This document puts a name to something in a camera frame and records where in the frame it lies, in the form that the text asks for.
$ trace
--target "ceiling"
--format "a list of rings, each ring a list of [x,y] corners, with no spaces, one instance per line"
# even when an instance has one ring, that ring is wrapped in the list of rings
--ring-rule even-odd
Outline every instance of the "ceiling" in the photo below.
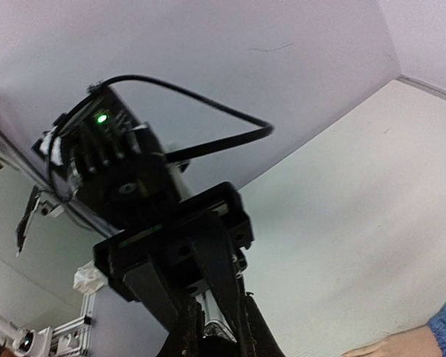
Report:
[[[446,91],[446,0],[379,0],[401,72]]]
[[[275,124],[269,138],[195,160],[203,190],[242,187],[400,74],[376,1],[0,1],[0,128],[32,143],[85,88],[159,77]],[[148,86],[119,92],[164,143],[199,144],[245,123]]]

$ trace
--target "white plastic bag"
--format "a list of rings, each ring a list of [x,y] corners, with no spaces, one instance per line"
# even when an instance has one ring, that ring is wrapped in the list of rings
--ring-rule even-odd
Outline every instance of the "white plastic bag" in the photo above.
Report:
[[[94,294],[108,284],[106,276],[96,269],[94,261],[77,269],[74,275],[73,289],[81,294]]]

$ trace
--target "gray trim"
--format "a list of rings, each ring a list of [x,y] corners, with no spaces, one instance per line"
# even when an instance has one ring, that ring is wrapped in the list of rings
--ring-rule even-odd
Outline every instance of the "gray trim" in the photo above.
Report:
[[[432,86],[431,84],[403,75],[398,77],[396,80],[405,83],[409,86],[415,87],[417,89],[421,89],[422,91],[432,94],[435,97],[446,100],[446,91],[438,87]]]

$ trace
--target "green led indicator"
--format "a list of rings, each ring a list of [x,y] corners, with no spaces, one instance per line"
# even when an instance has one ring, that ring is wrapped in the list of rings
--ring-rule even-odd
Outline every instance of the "green led indicator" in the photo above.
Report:
[[[107,120],[108,116],[106,114],[101,114],[99,117],[97,117],[97,123],[102,124]]]

